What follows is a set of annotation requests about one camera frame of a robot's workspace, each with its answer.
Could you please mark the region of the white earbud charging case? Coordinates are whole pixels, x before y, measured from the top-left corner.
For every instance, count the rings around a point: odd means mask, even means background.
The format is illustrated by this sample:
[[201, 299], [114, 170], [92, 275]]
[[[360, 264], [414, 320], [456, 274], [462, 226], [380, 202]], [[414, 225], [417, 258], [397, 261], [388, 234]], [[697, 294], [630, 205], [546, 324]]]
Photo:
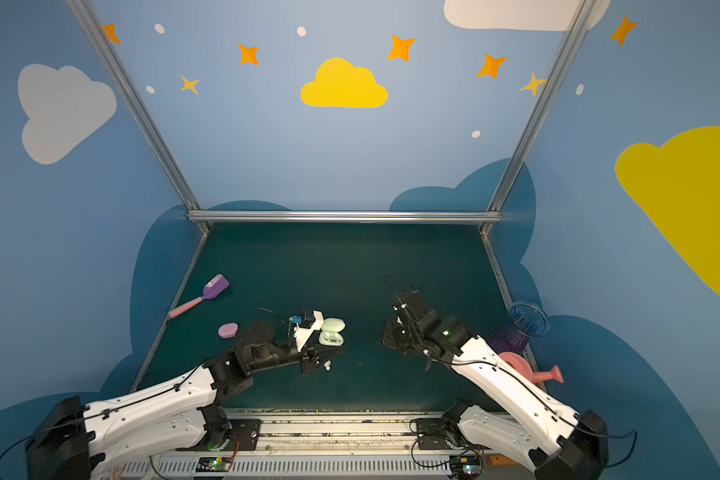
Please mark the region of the white earbud charging case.
[[320, 329], [318, 341], [321, 345], [340, 347], [344, 344], [344, 338], [341, 332], [345, 329], [346, 324], [339, 318], [327, 318], [324, 320]]

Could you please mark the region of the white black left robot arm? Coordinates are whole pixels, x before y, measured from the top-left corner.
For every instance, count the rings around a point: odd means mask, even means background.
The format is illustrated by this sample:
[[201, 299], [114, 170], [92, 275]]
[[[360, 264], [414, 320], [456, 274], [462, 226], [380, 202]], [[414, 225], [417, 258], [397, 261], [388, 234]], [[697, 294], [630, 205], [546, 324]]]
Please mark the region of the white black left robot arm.
[[169, 450], [221, 450], [232, 427], [222, 404], [253, 384], [258, 371], [290, 365], [302, 374], [343, 353], [318, 324], [292, 328], [281, 341], [266, 321], [238, 333], [231, 349], [171, 380], [128, 395], [85, 404], [56, 403], [26, 439], [31, 479], [97, 479], [132, 460]]

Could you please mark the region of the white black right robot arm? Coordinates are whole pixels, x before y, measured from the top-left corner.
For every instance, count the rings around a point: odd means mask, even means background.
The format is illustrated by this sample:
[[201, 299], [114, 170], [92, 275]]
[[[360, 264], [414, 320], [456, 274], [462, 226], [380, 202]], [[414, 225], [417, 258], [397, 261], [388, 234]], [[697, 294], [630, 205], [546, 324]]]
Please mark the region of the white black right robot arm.
[[507, 413], [477, 405], [454, 408], [447, 419], [470, 444], [487, 447], [537, 479], [597, 479], [609, 462], [607, 424], [591, 410], [578, 413], [547, 395], [456, 317], [442, 319], [416, 290], [398, 296], [385, 325], [384, 345], [420, 353], [470, 380]]

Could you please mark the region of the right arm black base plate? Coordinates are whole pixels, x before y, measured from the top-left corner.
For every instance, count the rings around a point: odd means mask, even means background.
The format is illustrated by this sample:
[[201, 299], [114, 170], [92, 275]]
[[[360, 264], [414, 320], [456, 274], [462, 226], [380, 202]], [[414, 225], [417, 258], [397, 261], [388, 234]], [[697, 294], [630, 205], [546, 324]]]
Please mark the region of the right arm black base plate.
[[420, 450], [464, 450], [470, 446], [457, 425], [443, 418], [416, 418], [409, 422]]

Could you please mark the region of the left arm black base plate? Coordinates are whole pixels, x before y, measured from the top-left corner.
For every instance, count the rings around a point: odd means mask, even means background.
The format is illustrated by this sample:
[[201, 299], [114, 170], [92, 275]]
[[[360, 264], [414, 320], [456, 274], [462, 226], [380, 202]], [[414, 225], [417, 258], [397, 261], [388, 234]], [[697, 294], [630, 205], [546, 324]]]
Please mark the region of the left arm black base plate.
[[197, 444], [179, 448], [179, 451], [254, 451], [258, 444], [261, 425], [259, 419], [250, 418], [233, 418], [216, 422], [207, 428]]

